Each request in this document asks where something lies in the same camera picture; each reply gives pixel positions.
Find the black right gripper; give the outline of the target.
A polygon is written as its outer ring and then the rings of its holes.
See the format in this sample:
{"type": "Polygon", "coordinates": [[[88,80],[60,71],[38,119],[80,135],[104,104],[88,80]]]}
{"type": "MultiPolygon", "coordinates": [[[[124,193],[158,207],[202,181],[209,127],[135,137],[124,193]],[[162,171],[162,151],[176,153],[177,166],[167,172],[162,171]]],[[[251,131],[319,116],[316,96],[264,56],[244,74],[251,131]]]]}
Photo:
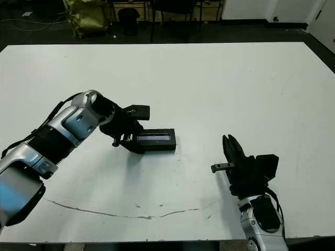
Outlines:
{"type": "Polygon", "coordinates": [[[212,173],[226,172],[233,196],[246,198],[263,193],[269,182],[266,173],[268,155],[246,157],[240,143],[230,134],[222,136],[222,145],[227,162],[212,164],[212,173]]]}

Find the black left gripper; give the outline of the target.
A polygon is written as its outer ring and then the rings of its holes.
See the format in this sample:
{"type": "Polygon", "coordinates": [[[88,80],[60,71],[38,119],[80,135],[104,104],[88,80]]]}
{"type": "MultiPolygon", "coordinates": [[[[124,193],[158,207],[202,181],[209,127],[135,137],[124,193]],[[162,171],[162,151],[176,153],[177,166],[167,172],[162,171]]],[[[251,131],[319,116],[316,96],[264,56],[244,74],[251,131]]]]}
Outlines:
{"type": "MultiPolygon", "coordinates": [[[[122,135],[131,135],[143,130],[143,126],[134,119],[132,107],[117,107],[112,120],[109,123],[100,125],[100,131],[114,139],[112,146],[118,147],[121,144],[122,135]]],[[[130,152],[142,154],[143,148],[133,139],[123,139],[122,146],[130,152]]]]}

